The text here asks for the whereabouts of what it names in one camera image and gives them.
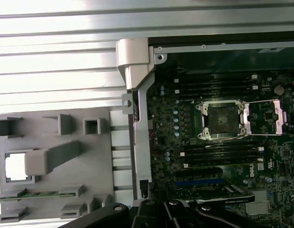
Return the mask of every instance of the ribbed metal panel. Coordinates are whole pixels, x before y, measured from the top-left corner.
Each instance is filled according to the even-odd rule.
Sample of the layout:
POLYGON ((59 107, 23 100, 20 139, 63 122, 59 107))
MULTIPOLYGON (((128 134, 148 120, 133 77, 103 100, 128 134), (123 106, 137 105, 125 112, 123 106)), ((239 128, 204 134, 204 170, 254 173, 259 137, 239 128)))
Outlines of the ribbed metal panel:
POLYGON ((294 0, 0 0, 0 113, 109 107, 115 197, 129 204, 129 138, 120 110, 126 89, 115 41, 290 30, 294 0))

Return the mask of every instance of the white label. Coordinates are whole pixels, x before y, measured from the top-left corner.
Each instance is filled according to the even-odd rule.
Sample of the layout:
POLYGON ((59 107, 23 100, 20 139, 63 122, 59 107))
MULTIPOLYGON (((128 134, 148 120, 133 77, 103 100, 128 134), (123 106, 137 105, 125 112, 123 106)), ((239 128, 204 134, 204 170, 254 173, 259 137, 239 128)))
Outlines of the white label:
POLYGON ((241 188, 235 186, 234 184, 232 184, 231 186, 232 186, 234 189, 236 189, 238 192, 244 193, 244 191, 243 191, 241 188))
POLYGON ((254 164, 250 164, 250 177, 254 177, 255 172, 254 172, 254 164))
POLYGON ((225 189, 228 190, 229 192, 234 192, 233 190, 231 190, 229 187, 225 186, 225 189))
POLYGON ((258 170, 265 170, 263 163, 258 163, 258 170))

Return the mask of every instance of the motherboard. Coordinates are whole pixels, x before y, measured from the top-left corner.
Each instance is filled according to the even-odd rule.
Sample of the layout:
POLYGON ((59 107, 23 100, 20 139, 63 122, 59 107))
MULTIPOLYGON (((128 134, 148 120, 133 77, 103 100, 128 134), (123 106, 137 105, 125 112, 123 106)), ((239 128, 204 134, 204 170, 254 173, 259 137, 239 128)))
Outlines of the motherboard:
POLYGON ((294 227, 294 113, 287 72, 157 72, 147 92, 153 182, 294 227))

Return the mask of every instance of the cpu socket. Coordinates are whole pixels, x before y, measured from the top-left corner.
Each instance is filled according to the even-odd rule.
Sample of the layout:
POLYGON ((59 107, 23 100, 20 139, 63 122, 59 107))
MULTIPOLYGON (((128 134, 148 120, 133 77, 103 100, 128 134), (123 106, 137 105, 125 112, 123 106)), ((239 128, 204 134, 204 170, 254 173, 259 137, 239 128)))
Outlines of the cpu socket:
POLYGON ((286 123, 286 113, 281 109, 278 99, 252 102, 206 101, 197 104, 196 109, 201 112, 202 132, 198 134, 198 139, 201 140, 230 139, 247 135, 282 135, 283 125, 286 123), (273 104, 273 111, 278 116, 274 133, 254 133, 251 130, 250 105, 261 103, 273 104))
POLYGON ((201 111, 203 127, 202 132, 198 134, 198 139, 218 140, 245 135, 245 123, 249 122, 245 116, 244 102, 240 100, 207 101, 196 105, 196 109, 201 111))

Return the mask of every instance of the blue pcie slot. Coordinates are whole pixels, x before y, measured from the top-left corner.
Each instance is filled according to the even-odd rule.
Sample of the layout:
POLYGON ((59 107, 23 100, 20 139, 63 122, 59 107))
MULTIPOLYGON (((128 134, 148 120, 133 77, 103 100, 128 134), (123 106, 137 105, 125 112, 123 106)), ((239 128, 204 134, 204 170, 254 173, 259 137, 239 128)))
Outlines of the blue pcie slot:
POLYGON ((199 184, 222 184, 224 183, 224 179, 203 179, 203 180, 192 180, 192 181, 182 181, 175 182, 176 186, 187 186, 187 185, 199 185, 199 184))

